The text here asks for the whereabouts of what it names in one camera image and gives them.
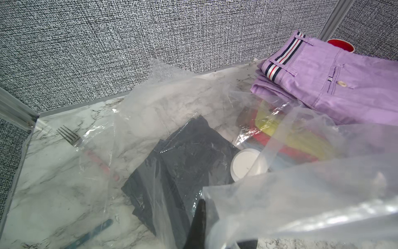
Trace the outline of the clear plastic vacuum bag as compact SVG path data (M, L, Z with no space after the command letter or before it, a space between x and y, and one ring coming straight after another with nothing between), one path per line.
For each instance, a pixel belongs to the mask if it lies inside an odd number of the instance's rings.
M264 238L398 246L398 129L339 126L300 102L261 99L157 60L83 136L106 212L126 202L170 249Z

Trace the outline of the yellow garment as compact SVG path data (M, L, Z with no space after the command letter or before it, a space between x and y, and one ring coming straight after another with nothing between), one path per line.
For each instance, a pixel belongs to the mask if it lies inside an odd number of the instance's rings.
M254 124L263 135L271 138L285 117L286 113L280 107L274 107L266 101L261 101ZM336 149L325 137L303 127L301 121L289 124L280 141L284 143L281 152L293 159L313 162L328 160L337 154Z

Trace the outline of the black garment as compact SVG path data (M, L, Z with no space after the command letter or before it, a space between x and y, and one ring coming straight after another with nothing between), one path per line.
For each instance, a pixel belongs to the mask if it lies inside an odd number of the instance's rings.
M203 188L232 182L230 166L237 153L203 116L191 118L157 143L122 191L134 215L167 248L181 249Z

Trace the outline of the purple garment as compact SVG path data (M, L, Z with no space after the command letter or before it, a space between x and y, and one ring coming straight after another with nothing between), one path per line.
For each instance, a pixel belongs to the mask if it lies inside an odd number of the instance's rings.
M252 93L301 101L338 124L398 123L398 64L362 56L295 30L258 65Z

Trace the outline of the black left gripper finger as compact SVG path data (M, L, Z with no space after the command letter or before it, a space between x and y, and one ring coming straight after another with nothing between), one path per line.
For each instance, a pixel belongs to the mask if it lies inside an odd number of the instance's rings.
M183 249L204 249L206 232L206 202L201 199L185 242Z

